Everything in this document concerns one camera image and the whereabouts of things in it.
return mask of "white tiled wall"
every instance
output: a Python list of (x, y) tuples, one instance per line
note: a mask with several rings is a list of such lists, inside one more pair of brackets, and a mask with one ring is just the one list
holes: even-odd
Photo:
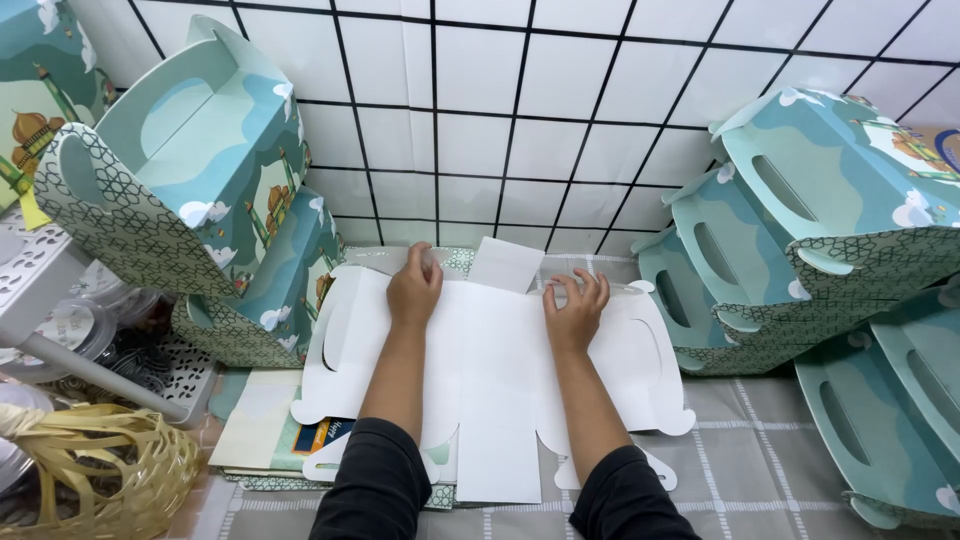
[(770, 88), (960, 124), (957, 0), (73, 0), (130, 86), (190, 16), (294, 83), (314, 168), (357, 245), (629, 254), (660, 196), (713, 166), (706, 126)]

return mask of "black sleeve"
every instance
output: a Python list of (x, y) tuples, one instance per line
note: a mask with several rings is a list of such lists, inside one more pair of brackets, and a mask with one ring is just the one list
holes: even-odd
[(353, 425), (309, 540), (412, 540), (431, 492), (413, 438), (392, 422), (362, 418)]
[(587, 540), (700, 540), (633, 445), (607, 454), (593, 468), (570, 524)]

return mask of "hand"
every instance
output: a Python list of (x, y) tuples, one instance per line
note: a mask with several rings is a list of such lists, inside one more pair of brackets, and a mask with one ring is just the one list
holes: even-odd
[(426, 323), (440, 299), (444, 272), (436, 260), (423, 267), (423, 250), (430, 244), (418, 242), (410, 247), (407, 263), (394, 274), (387, 287), (387, 305), (395, 327), (426, 330)]
[(610, 284), (607, 277), (597, 272), (600, 283), (587, 270), (574, 268), (573, 273), (584, 280), (586, 289), (580, 293), (576, 280), (569, 276), (553, 276), (566, 289), (566, 306), (557, 309), (553, 283), (548, 283), (543, 293), (543, 314), (546, 333), (550, 338), (553, 356), (563, 353), (586, 354), (587, 347), (600, 328), (600, 311), (610, 299)]

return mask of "finger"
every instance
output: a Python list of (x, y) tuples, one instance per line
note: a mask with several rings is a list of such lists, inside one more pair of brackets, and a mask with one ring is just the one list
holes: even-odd
[(422, 272), (423, 251), (430, 249), (429, 242), (417, 242), (407, 251), (407, 268)]
[(597, 285), (597, 280), (590, 275), (590, 272), (584, 270), (583, 268), (574, 268), (573, 274), (584, 281), (584, 300), (589, 303), (596, 302), (597, 294), (600, 292), (600, 287)]
[(543, 291), (543, 313), (550, 316), (557, 312), (557, 299), (553, 294), (553, 283), (548, 283)]
[(440, 264), (434, 260), (433, 264), (430, 265), (430, 290), (439, 291), (442, 286), (444, 286), (444, 270), (442, 270)]
[(568, 304), (579, 303), (583, 297), (580, 295), (580, 287), (577, 286), (577, 281), (569, 276), (564, 276), (563, 274), (558, 274), (550, 278), (555, 282), (561, 282), (564, 284), (566, 289), (566, 302)]
[(603, 309), (610, 300), (610, 282), (607, 281), (607, 276), (604, 276), (603, 272), (597, 272), (597, 277), (600, 279), (600, 298), (597, 299), (597, 307)]

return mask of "gray checkered tablecloth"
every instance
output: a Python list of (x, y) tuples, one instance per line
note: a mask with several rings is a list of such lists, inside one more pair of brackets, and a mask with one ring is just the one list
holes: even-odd
[[(611, 281), (636, 280), (625, 258), (548, 256), (543, 279), (575, 267)], [(948, 531), (869, 527), (841, 499), (846, 489), (789, 366), (763, 377), (684, 379), (697, 424), (683, 436), (635, 434), (635, 441), (677, 473), (670, 493), (704, 540), (948, 539)], [(540, 446), (543, 503), (423, 512), (419, 539), (579, 538), (567, 523), (579, 492), (553, 483), (561, 457)], [(234, 488), (220, 540), (305, 539), (320, 492)]]

